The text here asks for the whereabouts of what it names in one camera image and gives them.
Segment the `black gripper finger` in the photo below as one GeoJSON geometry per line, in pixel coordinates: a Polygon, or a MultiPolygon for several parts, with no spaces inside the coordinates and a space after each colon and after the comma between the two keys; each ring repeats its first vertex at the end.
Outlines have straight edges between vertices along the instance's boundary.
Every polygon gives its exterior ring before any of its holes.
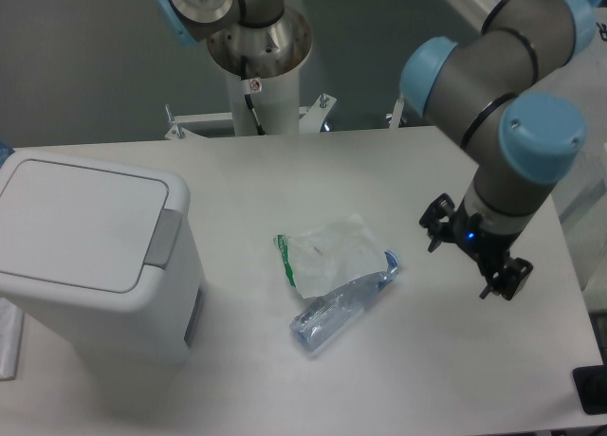
{"type": "Polygon", "coordinates": [[[430,238],[429,252],[434,252],[443,243],[454,243],[453,217],[454,203],[446,193],[442,193],[426,208],[419,225],[427,230],[430,238]]]}
{"type": "Polygon", "coordinates": [[[507,258],[498,263],[480,263],[479,269],[487,283],[480,294],[482,300],[489,294],[512,300],[523,289],[533,265],[522,258],[507,258]]]}

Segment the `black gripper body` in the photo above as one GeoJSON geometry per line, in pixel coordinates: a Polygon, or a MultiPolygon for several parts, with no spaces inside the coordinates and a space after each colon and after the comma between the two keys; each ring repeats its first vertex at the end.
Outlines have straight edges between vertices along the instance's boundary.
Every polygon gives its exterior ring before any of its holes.
{"type": "Polygon", "coordinates": [[[493,278],[503,269],[517,234],[489,232],[481,227],[483,220],[479,213],[469,215],[464,209],[458,209],[449,221],[449,242],[472,258],[484,277],[493,278]]]}

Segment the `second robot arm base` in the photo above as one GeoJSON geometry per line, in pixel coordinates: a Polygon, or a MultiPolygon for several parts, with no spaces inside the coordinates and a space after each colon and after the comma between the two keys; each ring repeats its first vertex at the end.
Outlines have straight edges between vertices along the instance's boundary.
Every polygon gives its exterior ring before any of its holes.
{"type": "Polygon", "coordinates": [[[299,68],[312,49],[310,25],[285,0],[155,0],[184,46],[204,42],[212,59],[242,79],[299,68]]]}

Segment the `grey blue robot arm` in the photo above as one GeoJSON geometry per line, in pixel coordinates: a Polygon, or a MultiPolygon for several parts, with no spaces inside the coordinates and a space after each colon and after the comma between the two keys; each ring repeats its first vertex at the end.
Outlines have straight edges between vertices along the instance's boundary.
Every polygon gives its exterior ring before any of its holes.
{"type": "Polygon", "coordinates": [[[404,65],[400,91],[477,166],[460,203],[442,194],[420,218],[431,248],[457,245],[486,294],[511,300],[532,264],[510,249],[568,174],[587,135],[570,101],[535,90],[593,41],[589,0],[446,0],[479,32],[435,37],[404,65]]]}

